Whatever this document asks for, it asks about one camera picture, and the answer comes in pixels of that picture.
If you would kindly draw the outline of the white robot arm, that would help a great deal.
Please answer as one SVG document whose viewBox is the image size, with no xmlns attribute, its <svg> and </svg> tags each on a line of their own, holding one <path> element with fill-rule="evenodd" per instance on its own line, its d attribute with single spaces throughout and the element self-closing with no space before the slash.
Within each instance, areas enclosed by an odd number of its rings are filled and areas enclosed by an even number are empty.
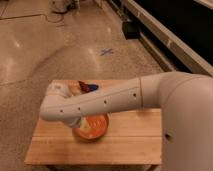
<svg viewBox="0 0 213 171">
<path fill-rule="evenodd" d="M 213 77 L 164 72 L 73 96 L 48 85 L 39 115 L 71 127 L 82 117 L 142 108 L 162 111 L 162 171 L 213 171 Z"/>
</svg>

